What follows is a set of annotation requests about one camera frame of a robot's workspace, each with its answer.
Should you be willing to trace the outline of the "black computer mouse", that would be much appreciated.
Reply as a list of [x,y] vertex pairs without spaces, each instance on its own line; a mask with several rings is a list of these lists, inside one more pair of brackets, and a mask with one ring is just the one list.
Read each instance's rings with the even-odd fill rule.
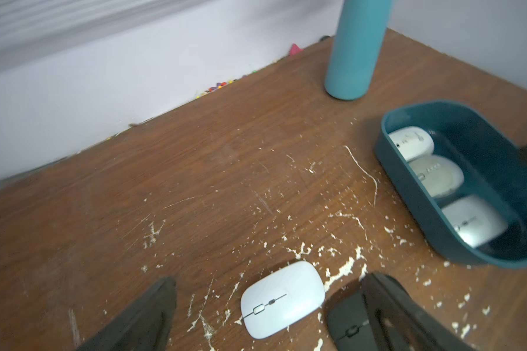
[[338,301],[329,310],[326,324],[339,351],[378,349],[361,290]]

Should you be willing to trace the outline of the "silver computer mouse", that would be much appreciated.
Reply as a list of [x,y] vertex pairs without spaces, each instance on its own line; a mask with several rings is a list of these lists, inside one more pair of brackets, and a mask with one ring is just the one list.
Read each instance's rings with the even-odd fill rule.
[[486,200],[476,195],[462,197],[443,207],[443,215],[456,234],[470,247],[481,247],[505,233],[507,221]]

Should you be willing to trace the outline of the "white rounded computer mouse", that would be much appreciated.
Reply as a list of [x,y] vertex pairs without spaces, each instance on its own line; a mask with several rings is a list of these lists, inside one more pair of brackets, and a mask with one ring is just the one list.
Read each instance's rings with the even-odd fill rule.
[[431,155],[435,144],[429,133],[419,127],[406,127],[389,133],[401,156],[407,162]]

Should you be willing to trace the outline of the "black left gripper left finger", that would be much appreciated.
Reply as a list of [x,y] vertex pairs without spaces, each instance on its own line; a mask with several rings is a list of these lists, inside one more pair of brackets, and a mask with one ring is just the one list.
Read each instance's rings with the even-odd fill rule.
[[167,276],[79,350],[165,350],[177,307],[177,284]]

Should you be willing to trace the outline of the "grey white computer mouse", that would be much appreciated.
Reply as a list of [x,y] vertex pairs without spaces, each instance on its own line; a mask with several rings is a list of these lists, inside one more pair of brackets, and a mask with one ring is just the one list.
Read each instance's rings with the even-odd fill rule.
[[434,198],[446,197],[464,183],[462,169],[443,156],[435,154],[422,156],[408,165],[428,194]]

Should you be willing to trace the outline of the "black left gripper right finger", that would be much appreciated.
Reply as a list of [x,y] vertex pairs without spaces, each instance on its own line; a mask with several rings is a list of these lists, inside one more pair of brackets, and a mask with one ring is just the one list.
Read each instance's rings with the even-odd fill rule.
[[471,350],[415,303],[389,275],[369,273],[362,294],[379,350]]

